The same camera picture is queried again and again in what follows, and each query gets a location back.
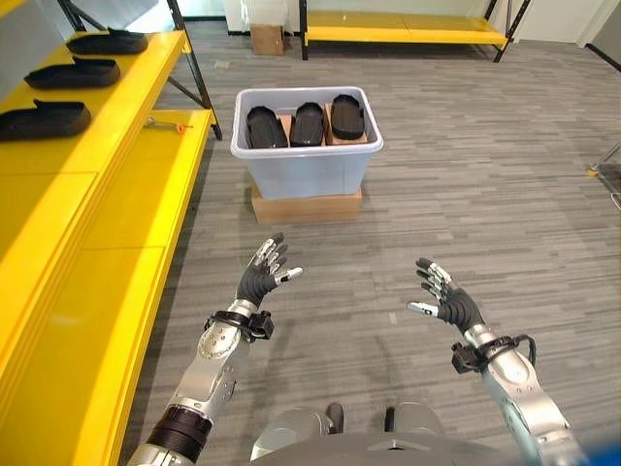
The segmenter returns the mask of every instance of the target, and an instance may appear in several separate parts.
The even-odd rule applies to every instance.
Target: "robotic arm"
[[[570,424],[539,385],[534,340],[525,335],[498,338],[485,325],[474,300],[440,265],[425,258],[416,265],[421,286],[440,305],[410,302],[408,309],[454,324],[464,335],[466,346],[453,345],[453,366],[460,374],[472,370],[481,374],[528,464],[588,464]],[[528,359],[515,350],[526,339],[531,343]]]
[[[278,233],[268,239],[248,263],[236,299],[226,311],[213,314],[205,324],[196,356],[185,370],[146,443],[132,455],[129,466],[192,466],[235,390],[249,345],[269,340],[274,331],[270,313],[258,313],[267,293],[300,275],[297,267],[280,270],[287,245]]]

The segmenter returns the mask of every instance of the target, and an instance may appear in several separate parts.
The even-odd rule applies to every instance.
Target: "yellow shelf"
[[[308,41],[492,44],[507,38],[482,17],[309,12]]]
[[[76,137],[0,143],[0,422],[29,349],[37,341],[57,289],[67,277],[102,194],[177,63],[182,32],[148,36],[147,50],[115,56],[121,79],[90,90],[36,90],[25,83],[0,112],[32,107],[34,98],[77,100],[92,115]],[[63,46],[41,66],[70,62]]]
[[[214,123],[210,111],[153,116],[192,127],[183,135],[143,129],[106,192],[0,426],[7,464],[94,466],[117,460]]]
[[[26,0],[0,0],[0,17],[8,15],[18,6],[26,3]]]

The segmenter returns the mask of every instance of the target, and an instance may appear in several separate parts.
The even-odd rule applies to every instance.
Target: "white plastic bin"
[[[339,94],[355,97],[364,107],[367,144],[248,148],[246,117],[253,107],[263,105],[277,114],[295,115],[297,108],[306,102],[323,107]],[[237,94],[231,153],[246,163],[265,199],[352,194],[360,187],[367,162],[383,144],[367,95],[360,87],[246,89]]]

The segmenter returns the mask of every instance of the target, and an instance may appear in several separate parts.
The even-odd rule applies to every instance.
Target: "small tool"
[[[186,128],[191,128],[192,126],[181,123],[171,123],[169,121],[160,121],[153,118],[152,116],[149,116],[147,118],[147,124],[145,125],[145,127],[153,129],[174,129],[179,134],[183,134]]]

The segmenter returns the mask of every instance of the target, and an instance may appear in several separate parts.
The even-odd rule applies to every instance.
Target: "black shoe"
[[[358,139],[365,132],[363,109],[356,99],[341,94],[332,103],[332,134],[339,139]]]
[[[42,102],[34,109],[11,110],[0,114],[0,141],[28,141],[63,138],[83,132],[90,112],[82,102]]]
[[[291,119],[289,144],[292,148],[321,146],[323,141],[323,110],[314,102],[298,108]]]
[[[133,55],[147,49],[148,40],[142,32],[108,28],[108,34],[88,34],[67,43],[67,49],[80,55]]]
[[[31,72],[23,80],[35,89],[106,87],[118,81],[120,70],[114,60],[73,58],[73,65],[47,66]]]
[[[254,107],[246,119],[251,149],[287,148],[282,122],[267,107]]]

